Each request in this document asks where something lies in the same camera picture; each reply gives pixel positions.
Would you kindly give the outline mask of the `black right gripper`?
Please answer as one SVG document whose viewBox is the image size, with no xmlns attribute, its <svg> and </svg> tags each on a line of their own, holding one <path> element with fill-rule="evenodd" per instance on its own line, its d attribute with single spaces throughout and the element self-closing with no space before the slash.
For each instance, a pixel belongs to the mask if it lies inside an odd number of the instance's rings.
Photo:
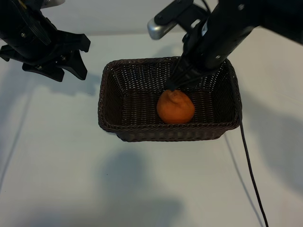
<svg viewBox="0 0 303 227">
<path fill-rule="evenodd" d="M 256 27 L 255 11 L 254 0 L 218 1 L 206 22 L 185 42 L 184 56 L 168 78 L 168 89 L 193 88 L 201 78 L 212 75 L 212 71 L 189 69 L 188 61 L 204 70 L 218 68 Z"/>
</svg>

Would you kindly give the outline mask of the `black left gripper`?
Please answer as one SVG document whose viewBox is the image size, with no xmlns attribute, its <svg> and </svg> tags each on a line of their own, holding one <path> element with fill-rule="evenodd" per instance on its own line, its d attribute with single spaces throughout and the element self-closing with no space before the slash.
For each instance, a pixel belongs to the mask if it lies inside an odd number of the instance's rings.
<svg viewBox="0 0 303 227">
<path fill-rule="evenodd" d="M 2 0 L 0 38 L 6 45 L 1 47 L 0 56 L 5 61 L 22 62 L 24 71 L 61 82 L 64 71 L 57 61 L 62 51 L 71 51 L 62 61 L 62 68 L 85 80 L 87 69 L 80 51 L 89 51 L 90 40 L 85 34 L 59 31 L 41 12 L 42 8 L 60 4 L 62 0 Z"/>
</svg>

